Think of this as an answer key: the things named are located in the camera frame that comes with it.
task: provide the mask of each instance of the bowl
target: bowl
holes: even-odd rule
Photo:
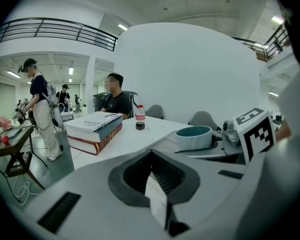
[[[180,151],[211,147],[212,129],[209,126],[192,126],[175,132]]]

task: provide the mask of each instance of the soda bottle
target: soda bottle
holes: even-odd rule
[[[139,105],[138,111],[135,113],[135,128],[137,130],[143,130],[145,129],[145,120],[146,120],[146,113],[144,111],[144,106]]]

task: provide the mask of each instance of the red label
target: red label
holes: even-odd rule
[[[146,120],[146,116],[145,115],[136,115],[135,119],[138,121],[143,121],[143,120]]]

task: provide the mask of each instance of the brown table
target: brown table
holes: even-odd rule
[[[3,136],[7,135],[9,133],[9,131],[12,131],[12,130],[2,132],[0,134],[1,138]],[[31,133],[33,131],[34,131],[34,129],[32,126],[26,126],[26,127],[21,128],[21,132],[18,133],[18,135],[16,137],[9,140],[8,145],[5,145],[2,141],[0,141],[0,157],[11,156],[11,159],[5,169],[5,172],[2,172],[0,170],[0,173],[5,177],[7,183],[8,183],[8,180],[7,180],[8,177],[14,177],[14,176],[22,175],[22,174],[28,174],[29,177],[36,184],[38,184],[39,187],[41,187],[44,190],[45,188],[36,179],[36,177],[32,174],[32,172],[30,171],[30,168],[29,168],[31,159],[32,159],[32,154],[35,155],[37,158],[39,158],[41,160],[41,162],[45,165],[45,167],[47,167],[46,163],[40,157],[38,157],[34,152],[32,139],[31,139]],[[20,150],[22,149],[23,145],[25,144],[25,142],[28,138],[30,141],[30,152],[27,157],[27,160],[24,160],[24,158],[23,158],[24,152],[20,152]],[[17,161],[19,161],[20,166],[18,169],[13,169],[13,165]]]

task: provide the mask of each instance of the thick book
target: thick book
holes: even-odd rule
[[[122,123],[122,116],[111,121],[110,123],[104,125],[103,127],[93,131],[79,131],[72,127],[66,128],[66,134],[71,137],[79,138],[91,142],[101,142],[105,137],[107,137],[118,125]]]
[[[67,136],[69,146],[76,150],[86,152],[88,154],[97,156],[101,150],[114,138],[114,136],[122,129],[122,123],[120,123],[110,134],[108,134],[102,141],[95,142],[86,139]]]
[[[94,112],[83,117],[65,122],[64,125],[67,129],[72,128],[80,132],[92,133],[99,128],[109,124],[113,120],[122,117],[122,114],[107,113],[107,112]]]

